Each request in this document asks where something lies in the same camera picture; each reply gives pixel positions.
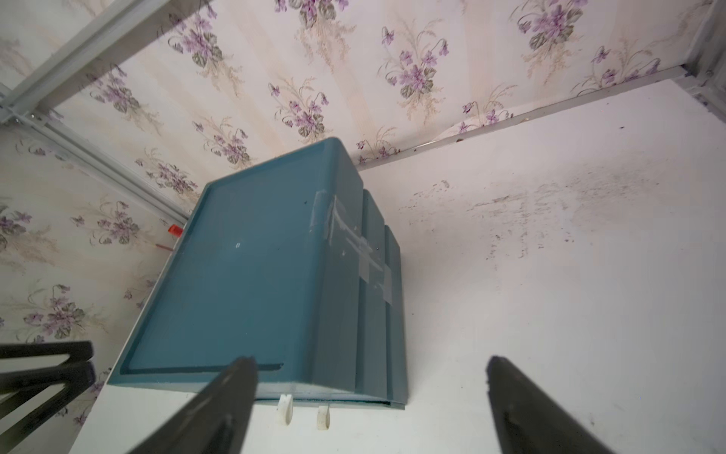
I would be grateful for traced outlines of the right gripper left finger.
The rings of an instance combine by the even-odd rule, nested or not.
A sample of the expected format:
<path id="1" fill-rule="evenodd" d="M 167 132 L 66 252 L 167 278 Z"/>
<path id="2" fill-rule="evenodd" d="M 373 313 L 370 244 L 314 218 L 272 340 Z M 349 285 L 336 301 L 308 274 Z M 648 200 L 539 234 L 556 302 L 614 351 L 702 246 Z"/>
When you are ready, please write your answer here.
<path id="1" fill-rule="evenodd" d="M 132 452 L 242 452 L 257 385 L 255 359 L 236 359 Z"/>

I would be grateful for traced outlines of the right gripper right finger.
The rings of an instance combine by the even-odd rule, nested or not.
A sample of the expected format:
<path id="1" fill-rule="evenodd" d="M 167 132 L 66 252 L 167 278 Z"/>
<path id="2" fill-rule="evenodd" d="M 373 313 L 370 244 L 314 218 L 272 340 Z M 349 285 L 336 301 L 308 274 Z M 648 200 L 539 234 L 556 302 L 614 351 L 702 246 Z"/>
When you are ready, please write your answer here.
<path id="1" fill-rule="evenodd" d="M 610 453 L 592 433 L 511 361 L 487 365 L 489 401 L 504 453 Z"/>

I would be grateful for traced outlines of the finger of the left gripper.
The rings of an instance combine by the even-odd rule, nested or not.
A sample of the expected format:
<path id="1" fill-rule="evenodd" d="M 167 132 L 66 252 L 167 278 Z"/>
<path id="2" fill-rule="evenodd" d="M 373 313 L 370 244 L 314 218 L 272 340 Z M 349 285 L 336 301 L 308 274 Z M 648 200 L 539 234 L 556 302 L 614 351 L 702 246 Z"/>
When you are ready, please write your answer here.
<path id="1" fill-rule="evenodd" d="M 11 451 L 96 381 L 89 361 L 1 375 L 1 449 Z"/>
<path id="2" fill-rule="evenodd" d="M 92 342 L 48 342 L 47 344 L 2 344 L 1 359 L 36 359 L 63 356 L 59 365 L 1 374 L 1 391 L 13 392 L 41 385 L 62 384 L 85 391 L 94 383 Z"/>

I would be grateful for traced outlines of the teal drawer cabinet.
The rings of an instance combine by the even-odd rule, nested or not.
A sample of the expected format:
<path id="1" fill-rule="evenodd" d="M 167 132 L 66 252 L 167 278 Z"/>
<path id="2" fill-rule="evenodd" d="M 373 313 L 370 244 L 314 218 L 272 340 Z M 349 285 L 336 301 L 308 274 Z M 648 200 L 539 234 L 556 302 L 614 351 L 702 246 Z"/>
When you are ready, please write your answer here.
<path id="1" fill-rule="evenodd" d="M 336 137 L 206 185 L 110 381 L 198 393 L 240 357 L 258 402 L 408 404 L 401 249 Z"/>

